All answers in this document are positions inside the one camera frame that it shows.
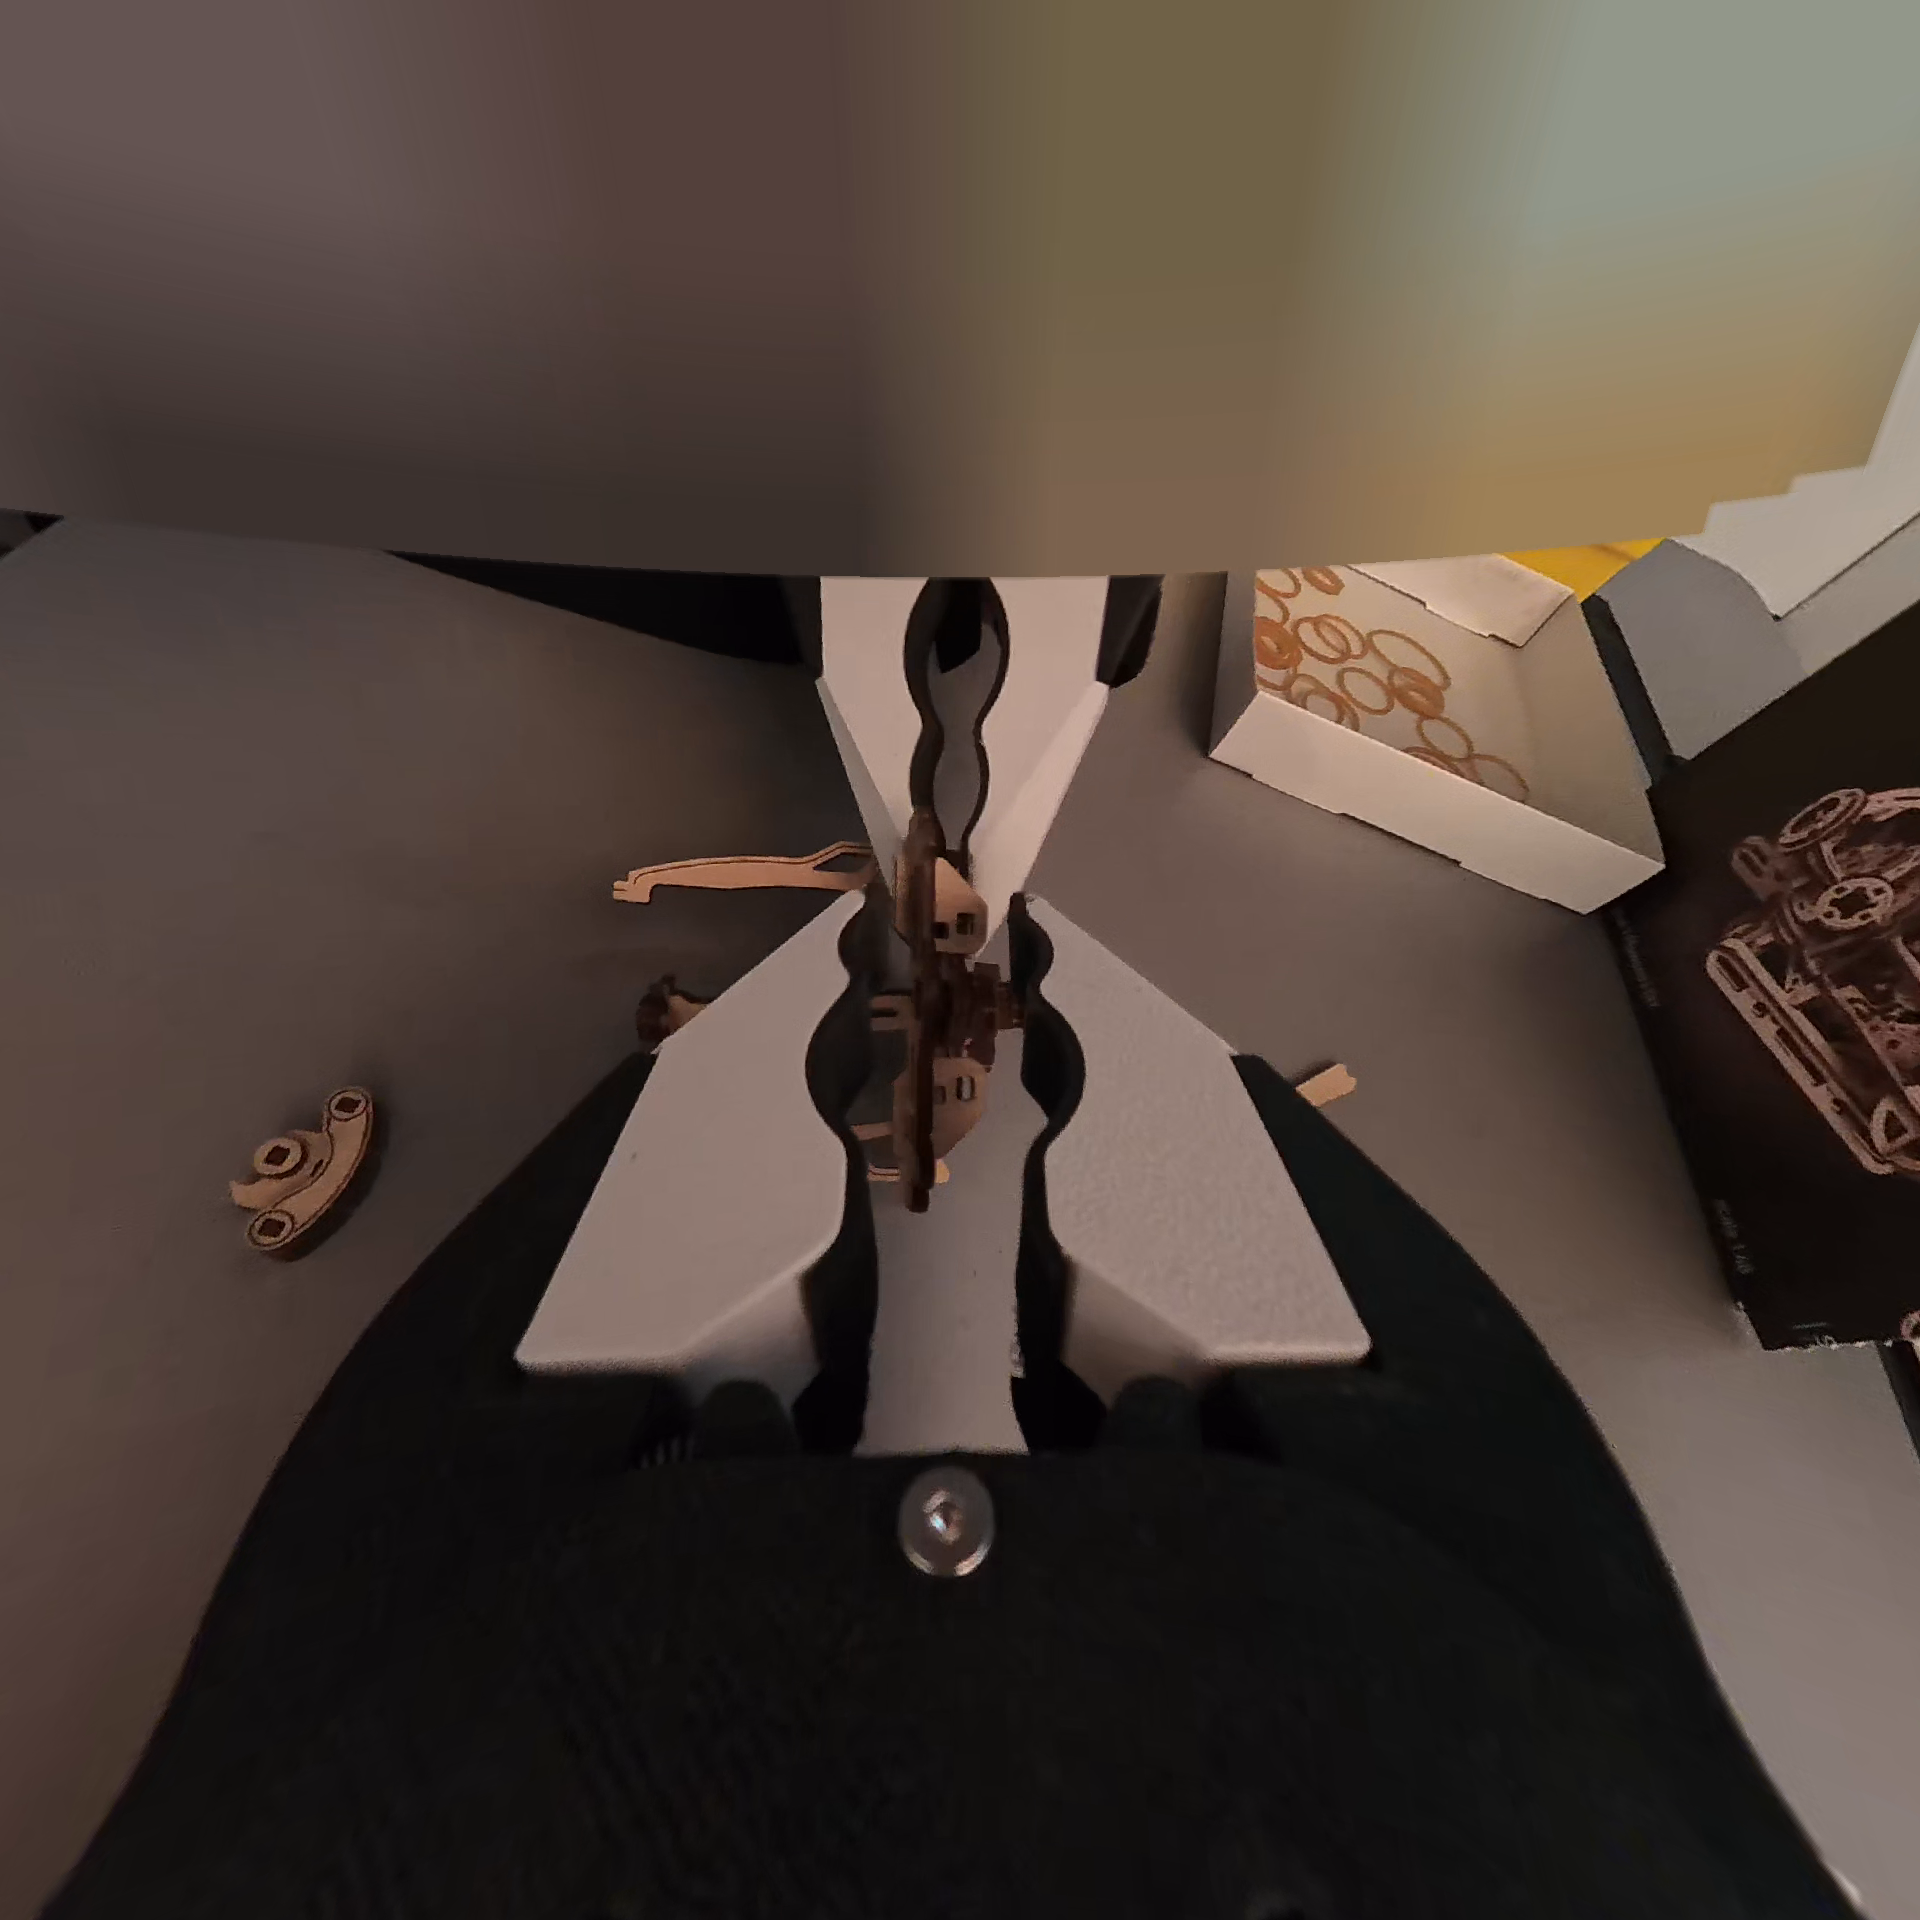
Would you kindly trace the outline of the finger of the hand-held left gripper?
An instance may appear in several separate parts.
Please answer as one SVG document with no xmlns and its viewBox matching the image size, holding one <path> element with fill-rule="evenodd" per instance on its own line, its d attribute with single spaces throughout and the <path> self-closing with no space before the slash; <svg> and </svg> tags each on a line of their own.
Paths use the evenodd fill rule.
<svg viewBox="0 0 1920 1920">
<path fill-rule="evenodd" d="M 931 575 L 824 575 L 818 695 L 875 878 L 900 888 L 913 816 L 931 802 L 939 719 L 927 693 Z"/>
<path fill-rule="evenodd" d="M 1105 715 L 1105 597 L 1107 575 L 988 581 L 979 660 L 967 673 L 995 668 L 998 688 L 967 688 L 960 707 L 960 802 L 978 805 L 965 853 L 983 899 L 1027 888 Z"/>
</svg>

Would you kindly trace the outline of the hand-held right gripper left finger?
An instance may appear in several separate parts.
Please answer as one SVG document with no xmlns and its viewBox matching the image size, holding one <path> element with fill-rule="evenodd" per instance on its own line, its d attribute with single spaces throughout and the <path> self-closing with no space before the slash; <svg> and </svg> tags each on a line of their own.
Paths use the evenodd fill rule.
<svg viewBox="0 0 1920 1920">
<path fill-rule="evenodd" d="M 803 1276 L 847 1212 L 805 1050 L 848 990 L 822 910 L 665 1036 L 518 1341 L 530 1373 L 814 1373 Z"/>
</svg>

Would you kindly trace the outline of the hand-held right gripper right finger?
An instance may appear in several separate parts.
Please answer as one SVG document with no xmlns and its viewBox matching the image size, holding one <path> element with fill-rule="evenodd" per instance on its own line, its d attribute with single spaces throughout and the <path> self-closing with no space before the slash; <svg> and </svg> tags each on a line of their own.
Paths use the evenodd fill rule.
<svg viewBox="0 0 1920 1920">
<path fill-rule="evenodd" d="M 1368 1330 L 1227 1039 L 1046 899 L 1010 922 L 1027 1366 L 1350 1364 Z"/>
</svg>

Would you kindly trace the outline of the wooden gear assembly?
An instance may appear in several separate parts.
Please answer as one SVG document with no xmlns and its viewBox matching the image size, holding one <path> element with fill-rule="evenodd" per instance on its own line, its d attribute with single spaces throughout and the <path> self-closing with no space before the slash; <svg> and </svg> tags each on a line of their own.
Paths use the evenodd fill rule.
<svg viewBox="0 0 1920 1920">
<path fill-rule="evenodd" d="M 907 1212 L 926 1212 L 948 1150 L 986 1109 L 995 1050 L 1027 1024 L 1027 992 L 979 957 L 988 905 L 945 850 L 931 802 L 917 802 L 896 866 L 896 933 L 907 947 L 907 990 L 878 992 L 869 1021 L 904 1039 L 891 1089 L 887 1178 Z"/>
</svg>

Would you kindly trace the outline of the black model kit box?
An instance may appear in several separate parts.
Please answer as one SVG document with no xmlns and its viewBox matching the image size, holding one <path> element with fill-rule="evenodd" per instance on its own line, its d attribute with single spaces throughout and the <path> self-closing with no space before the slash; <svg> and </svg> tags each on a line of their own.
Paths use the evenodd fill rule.
<svg viewBox="0 0 1920 1920">
<path fill-rule="evenodd" d="M 1665 866 L 1605 910 L 1765 1349 L 1916 1341 L 1916 611 L 1807 666 L 1679 540 L 1583 601 Z"/>
</svg>

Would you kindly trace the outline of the pile of rubber bands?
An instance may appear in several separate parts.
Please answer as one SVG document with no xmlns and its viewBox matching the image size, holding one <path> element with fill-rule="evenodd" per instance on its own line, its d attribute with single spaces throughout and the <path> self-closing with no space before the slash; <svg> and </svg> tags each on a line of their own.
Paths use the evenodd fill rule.
<svg viewBox="0 0 1920 1920">
<path fill-rule="evenodd" d="M 1534 802 L 1521 650 L 1351 566 L 1254 574 L 1254 687 L 1350 731 Z"/>
</svg>

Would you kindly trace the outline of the white cardboard box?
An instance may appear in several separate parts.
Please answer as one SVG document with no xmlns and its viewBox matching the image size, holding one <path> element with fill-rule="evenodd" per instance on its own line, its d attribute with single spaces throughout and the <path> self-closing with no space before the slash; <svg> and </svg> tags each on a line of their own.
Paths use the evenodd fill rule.
<svg viewBox="0 0 1920 1920">
<path fill-rule="evenodd" d="M 1280 566 L 1351 566 L 1516 648 L 1535 736 L 1534 802 L 1263 695 L 1252 652 L 1260 570 L 1231 574 L 1225 590 L 1209 746 L 1218 764 L 1576 911 L 1595 911 L 1661 873 L 1650 776 L 1569 587 L 1506 556 Z"/>
</svg>

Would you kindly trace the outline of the curved stacked wooden block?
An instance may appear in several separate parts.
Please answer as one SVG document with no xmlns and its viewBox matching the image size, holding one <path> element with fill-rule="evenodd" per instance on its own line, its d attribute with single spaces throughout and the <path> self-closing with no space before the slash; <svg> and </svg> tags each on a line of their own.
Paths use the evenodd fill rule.
<svg viewBox="0 0 1920 1920">
<path fill-rule="evenodd" d="M 248 1212 L 248 1245 L 269 1259 L 299 1259 L 336 1232 L 377 1178 L 382 1119 L 365 1085 L 333 1089 L 319 1126 L 271 1134 L 254 1150 L 250 1178 L 230 1185 Z"/>
</svg>

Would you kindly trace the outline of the white cardboard flap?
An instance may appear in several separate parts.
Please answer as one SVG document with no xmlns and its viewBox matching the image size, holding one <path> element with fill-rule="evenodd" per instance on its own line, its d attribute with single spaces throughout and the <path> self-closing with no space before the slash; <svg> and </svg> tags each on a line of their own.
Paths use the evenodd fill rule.
<svg viewBox="0 0 1920 1920">
<path fill-rule="evenodd" d="M 1912 341 L 1867 462 L 1800 474 L 1788 492 L 1709 506 L 1686 546 L 1734 570 L 1774 617 L 1893 540 L 1916 514 L 1916 341 Z"/>
</svg>

